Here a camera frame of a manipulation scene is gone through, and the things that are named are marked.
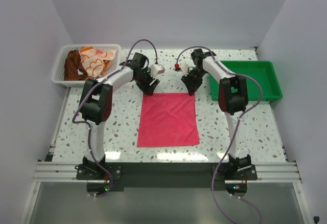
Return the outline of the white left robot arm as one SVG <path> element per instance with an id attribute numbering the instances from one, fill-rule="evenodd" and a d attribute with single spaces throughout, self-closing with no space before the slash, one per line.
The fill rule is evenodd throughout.
<path id="1" fill-rule="evenodd" d="M 147 56 L 135 53 L 132 59 L 120 63 L 115 71 L 98 80 L 87 80 L 84 83 L 78 112 L 81 121 L 88 129 L 87 154 L 82 164 L 77 167 L 81 175 L 92 176 L 94 179 L 109 179 L 111 172 L 105 162 L 104 130 L 105 123 L 112 111 L 113 93 L 124 84 L 134 81 L 143 94 L 152 96 L 159 80 L 157 75 L 165 72 L 165 68 L 154 63 L 149 65 Z"/>

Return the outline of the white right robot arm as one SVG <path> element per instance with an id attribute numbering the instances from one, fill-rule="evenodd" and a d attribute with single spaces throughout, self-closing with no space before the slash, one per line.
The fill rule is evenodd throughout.
<path id="1" fill-rule="evenodd" d="M 233 73 L 220 61 L 215 61 L 215 54 L 200 47 L 194 47 L 191 53 L 194 67 L 182 67 L 181 81 L 188 94 L 193 95 L 202 85 L 203 76 L 209 73 L 219 83 L 218 104 L 227 119 L 230 145 L 228 162 L 221 163 L 220 171 L 226 177 L 240 179 L 251 168 L 250 152 L 246 145 L 246 132 L 242 127 L 242 114 L 248 105 L 246 78 Z"/>

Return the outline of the pink microfibre towel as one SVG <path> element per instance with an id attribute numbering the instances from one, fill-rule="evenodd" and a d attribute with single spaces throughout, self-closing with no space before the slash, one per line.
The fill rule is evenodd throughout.
<path id="1" fill-rule="evenodd" d="M 138 147 L 194 146 L 199 142 L 195 96 L 187 93 L 143 95 Z"/>

